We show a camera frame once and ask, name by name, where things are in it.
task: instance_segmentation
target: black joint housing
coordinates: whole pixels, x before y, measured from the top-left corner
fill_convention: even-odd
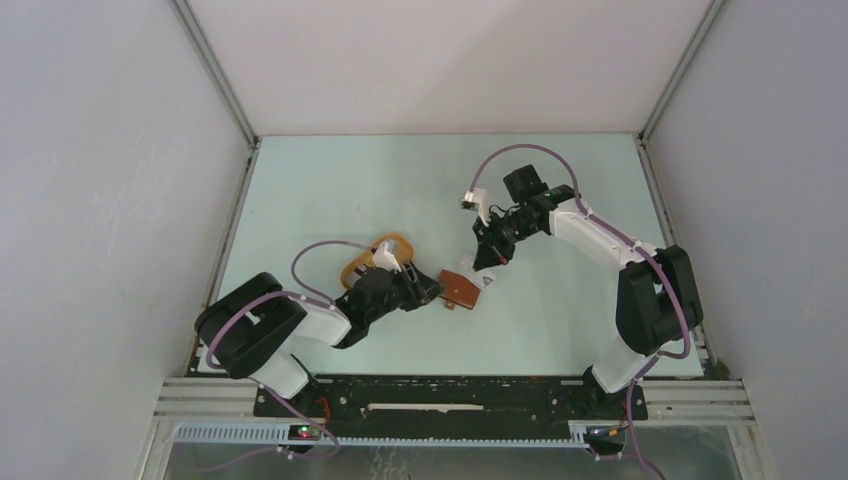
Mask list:
[[[689,255],[677,245],[658,250],[654,259],[668,277],[673,292],[659,293],[656,272],[647,260],[631,263],[618,274],[615,324],[624,343],[642,355],[655,353],[663,344],[683,338],[669,295],[676,295],[686,325],[692,330],[704,317]]]
[[[633,402],[642,397],[642,387],[636,385],[633,390]],[[624,402],[627,399],[627,388],[617,392],[607,393],[592,374],[592,367],[583,372],[583,385],[569,392],[567,403],[576,413],[592,418],[621,418],[624,416]],[[633,416],[637,419],[647,418],[644,405],[637,408],[637,404],[631,405]]]
[[[546,191],[548,184],[539,178],[533,165],[525,165],[504,177],[509,198],[515,203],[525,203],[530,198]]]
[[[251,278],[200,314],[194,329],[206,345],[225,323],[248,303],[267,293],[282,290],[267,272]],[[301,306],[288,298],[271,299],[250,311],[259,322],[243,316],[221,339],[214,355],[230,378],[245,378],[258,370],[280,348],[306,316]]]
[[[387,313],[398,308],[405,312],[415,310],[435,300],[443,290],[439,282],[424,275],[411,261],[402,264],[400,272],[360,268],[353,287],[336,299],[336,307],[351,326],[336,348],[355,345],[368,335],[371,324]]]
[[[306,372],[309,380],[306,385],[300,389],[293,397],[288,399],[289,405],[294,407],[295,410],[300,412],[306,412],[320,397],[321,397],[321,384],[315,377],[312,376],[312,373],[307,370],[307,368],[303,365],[303,362],[300,361],[297,357],[292,355],[292,358],[303,368],[303,371]],[[263,401],[259,401],[259,397],[264,396],[265,399]],[[261,406],[263,402],[267,402],[268,399],[271,398],[271,395],[268,393],[268,389],[265,387],[260,387],[256,390],[256,402],[253,404],[253,414],[256,415],[260,413]]]

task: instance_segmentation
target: orange object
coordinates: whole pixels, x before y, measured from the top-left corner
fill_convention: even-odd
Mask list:
[[[395,258],[398,263],[403,264],[415,259],[415,248],[412,247],[412,244],[409,243],[409,240],[404,238],[403,235],[399,233],[387,233],[382,237],[378,238],[376,242],[371,244],[371,247],[377,248],[381,243],[386,240],[394,240],[397,242],[397,252],[395,253]],[[348,285],[347,279],[353,273],[353,270],[360,265],[368,265],[369,267],[375,267],[373,260],[371,259],[373,254],[371,252],[362,252],[358,257],[356,257],[352,262],[348,263],[347,266],[342,270],[341,276],[339,280],[342,282],[342,286],[345,290],[350,290],[353,288],[353,285]]]

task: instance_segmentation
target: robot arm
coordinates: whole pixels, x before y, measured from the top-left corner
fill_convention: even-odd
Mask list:
[[[659,279],[635,246],[602,228],[584,213],[567,185],[548,188],[536,170],[527,165],[504,178],[516,205],[503,216],[490,213],[485,190],[475,189],[463,199],[463,207],[477,209],[473,230],[477,236],[476,270],[506,265],[512,260],[515,244],[530,235],[545,232],[566,240],[588,257],[618,273],[616,328],[618,335],[606,353],[584,375],[584,384],[598,390],[597,397],[620,392],[654,353],[669,342],[682,338],[680,325],[669,298],[677,295],[691,330],[703,317],[689,257],[672,246],[658,249],[636,241],[662,266],[674,292],[657,291]]]
[[[348,281],[352,288],[333,305],[285,291],[270,273],[260,273],[207,308],[195,330],[210,348],[215,344],[215,357],[231,378],[251,378],[305,408],[314,400],[317,382],[297,358],[281,351],[286,339],[348,348],[387,313],[415,310],[442,291],[412,262],[398,263],[383,247],[374,252],[378,266],[357,268],[356,278]]]

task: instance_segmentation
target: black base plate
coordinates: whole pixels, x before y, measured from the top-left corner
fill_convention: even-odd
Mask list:
[[[624,418],[624,402],[616,400],[591,411],[579,400],[579,377],[480,376],[318,376],[316,398],[330,405],[328,428],[337,436],[403,439],[512,440],[570,439],[569,420]],[[262,389],[253,414],[291,418],[292,415]],[[633,416],[648,418],[642,389],[633,394]],[[478,410],[385,410],[372,404],[480,405]],[[304,412],[324,418],[316,401]]]

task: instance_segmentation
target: metal frame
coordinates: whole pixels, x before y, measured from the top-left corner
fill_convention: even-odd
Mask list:
[[[204,68],[206,68],[209,78],[212,80],[212,83],[215,84],[215,87],[218,89],[218,93],[221,94],[224,102],[226,102],[227,106],[230,108],[230,112],[233,114],[233,118],[236,123],[238,123],[239,129],[241,129],[241,132],[244,135],[244,139],[250,147],[255,147],[258,142],[256,133],[253,131],[253,127],[251,127],[250,121],[247,119],[247,114],[244,112],[244,108],[241,106],[230,81],[227,79],[227,75],[224,73],[224,69],[221,67],[218,57],[215,56],[215,52],[212,50],[209,39],[203,32],[203,28],[201,28],[200,22],[198,22],[197,15],[191,8],[189,0],[168,1],[170,2],[171,7],[173,7],[177,19],[183,25],[186,35],[188,35],[189,40],[194,46],[200,62],[203,64]]]
[[[236,227],[241,219],[241,213],[244,210],[244,201],[247,198],[247,189],[253,179],[253,172],[256,170],[256,160],[259,157],[259,149],[262,146],[262,140],[257,141],[256,145],[250,152],[245,165],[244,176],[241,179],[238,190],[236,192],[235,202],[233,203],[230,218],[227,220],[227,229],[224,232],[224,238],[221,241],[220,256],[215,263],[215,268],[212,270],[212,275],[209,278],[206,296],[203,308],[215,303],[218,299],[218,292],[221,289],[221,282],[224,280],[224,269],[227,266],[227,261],[230,258],[230,252],[233,249],[233,240],[236,236]]]
[[[677,87],[680,86],[680,83],[683,82],[686,74],[689,73],[689,68],[694,63],[695,57],[701,51],[701,47],[703,47],[704,42],[710,32],[712,32],[728,2],[729,0],[710,1],[710,5],[704,12],[703,18],[701,18],[701,23],[698,24],[698,28],[695,29],[695,33],[692,35],[692,38],[689,39],[689,43],[683,50],[683,55],[677,62],[677,66],[674,67],[671,78],[668,80],[659,100],[657,100],[657,104],[648,116],[648,121],[645,122],[645,126],[640,132],[642,138],[650,138],[651,134],[654,133],[654,130],[657,128],[657,124],[665,113],[669,102],[672,97],[674,97],[675,92],[677,92]]]
[[[726,426],[743,480],[773,478],[759,442],[759,432],[744,385],[738,380],[645,380],[641,383],[648,419],[637,427]],[[285,439],[291,420],[257,418],[257,385],[226,378],[169,378],[165,381],[136,469],[136,480],[164,478],[173,446],[181,441],[276,445]],[[571,440],[453,441],[397,438],[339,438],[345,446],[485,446],[585,448],[588,427],[616,421],[571,421]],[[298,442],[285,441],[286,444]]]
[[[657,221],[662,230],[663,241],[666,245],[675,245],[680,243],[680,238],[677,236],[674,219],[666,206],[666,195],[664,193],[662,182],[660,181],[658,172],[654,167],[653,159],[647,143],[641,135],[634,134],[633,141],[636,145],[636,151],[639,153],[639,161],[642,163],[642,172],[645,174],[645,181],[648,183],[648,191],[651,193],[651,200],[654,203],[654,210],[657,213]],[[705,371],[712,371],[715,368],[715,362],[718,360],[715,351],[711,348],[711,338],[709,333],[709,320],[704,319],[700,326],[693,331],[695,337],[695,348],[698,356],[701,359],[701,366]]]

